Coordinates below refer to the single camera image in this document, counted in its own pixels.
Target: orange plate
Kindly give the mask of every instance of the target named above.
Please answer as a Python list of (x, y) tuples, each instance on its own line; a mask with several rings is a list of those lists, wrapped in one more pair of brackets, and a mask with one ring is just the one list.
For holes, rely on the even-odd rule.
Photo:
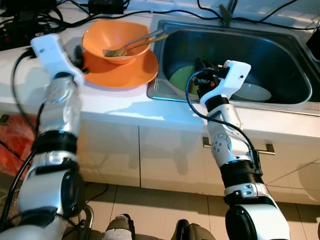
[(108, 88), (138, 87), (151, 82), (159, 70), (157, 58), (151, 50), (125, 65), (112, 64), (87, 51), (83, 53), (83, 57), (84, 67), (89, 71), (85, 75), (85, 79), (93, 84)]

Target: white cabinet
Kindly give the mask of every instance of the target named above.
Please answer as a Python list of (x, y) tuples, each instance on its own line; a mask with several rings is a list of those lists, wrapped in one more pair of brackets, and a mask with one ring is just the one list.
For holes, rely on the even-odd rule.
[(86, 181), (140, 186), (138, 126), (83, 120), (77, 156)]
[[(223, 196), (220, 170), (210, 148), (203, 147), (202, 138), (208, 134), (140, 126), (139, 136), (143, 188)], [(266, 149), (266, 144), (273, 144), (275, 155), (260, 154), (260, 161), (263, 181), (277, 201), (317, 204), (320, 195), (317, 142), (313, 145), (264, 139), (252, 142), (261, 150)]]
[(139, 136), (143, 188), (224, 194), (220, 170), (201, 134), (140, 126)]

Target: metal spoon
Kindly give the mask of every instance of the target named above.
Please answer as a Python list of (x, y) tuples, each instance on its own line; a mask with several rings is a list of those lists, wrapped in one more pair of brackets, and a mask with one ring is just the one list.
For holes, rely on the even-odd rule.
[(143, 39), (147, 39), (147, 38), (156, 36), (156, 35), (158, 35), (158, 34), (162, 34), (163, 32), (164, 32), (164, 30), (163, 30), (162, 28), (160, 28), (160, 29), (158, 29), (158, 30), (156, 30), (156, 31), (154, 31), (154, 32), (152, 32), (152, 33), (149, 33), (148, 35), (145, 35), (145, 36), (140, 37), (140, 38), (138, 38), (138, 39), (136, 39), (136, 40), (133, 40), (133, 41), (131, 41), (131, 42), (128, 42), (126, 45), (124, 45), (123, 47), (121, 47), (121, 48), (119, 48), (119, 49), (117, 49), (117, 50), (107, 50), (107, 49), (104, 49), (104, 50), (102, 50), (102, 51), (103, 51), (103, 55), (104, 55), (105, 57), (121, 56), (122, 52), (125, 51), (125, 47), (127, 47), (127, 46), (129, 46), (129, 45), (131, 45), (131, 44), (134, 44), (134, 43), (136, 43), (136, 42), (139, 42), (139, 41), (141, 41), (141, 40), (143, 40)]
[(144, 43), (141, 43), (141, 44), (139, 44), (139, 45), (137, 45), (137, 46), (131, 47), (131, 48), (129, 48), (128, 50), (125, 50), (125, 49), (116, 50), (116, 51), (113, 53), (112, 56), (108, 55), (107, 57), (120, 57), (120, 56), (125, 56), (125, 55), (126, 55), (130, 50), (132, 50), (132, 49), (141, 47), (141, 46), (146, 45), (146, 44), (150, 44), (150, 43), (154, 43), (154, 42), (160, 41), (160, 40), (162, 40), (162, 39), (167, 38), (168, 36), (169, 36), (169, 34), (168, 34), (168, 33), (165, 33), (165, 34), (163, 34), (163, 35), (161, 35), (161, 36), (158, 36), (158, 37), (156, 37), (156, 38), (154, 38), (154, 39), (152, 39), (152, 40), (149, 40), (149, 41), (146, 41), (146, 42), (144, 42)]

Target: faucet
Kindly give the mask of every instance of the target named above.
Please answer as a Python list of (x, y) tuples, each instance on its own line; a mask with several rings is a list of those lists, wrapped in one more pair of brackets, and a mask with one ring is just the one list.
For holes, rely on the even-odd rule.
[(219, 5), (219, 9), (222, 15), (222, 19), (220, 20), (220, 26), (229, 27), (232, 21), (232, 15), (236, 9), (236, 5), (238, 0), (229, 0), (228, 7), (225, 8), (222, 4)]

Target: orange bowl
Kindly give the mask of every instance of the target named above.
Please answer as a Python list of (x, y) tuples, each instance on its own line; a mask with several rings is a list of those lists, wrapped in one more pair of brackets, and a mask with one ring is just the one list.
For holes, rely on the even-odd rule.
[[(84, 33), (82, 46), (89, 53), (99, 58), (106, 59), (112, 64), (128, 64), (135, 60), (136, 57), (145, 54), (149, 50), (151, 44), (149, 43), (134, 48), (130, 50), (126, 56), (107, 57), (104, 56), (103, 50), (117, 50), (125, 44), (149, 33), (149, 28), (147, 26), (138, 23), (99, 19)], [(148, 40), (150, 40), (150, 38), (133, 43), (127, 48), (132, 48)]]

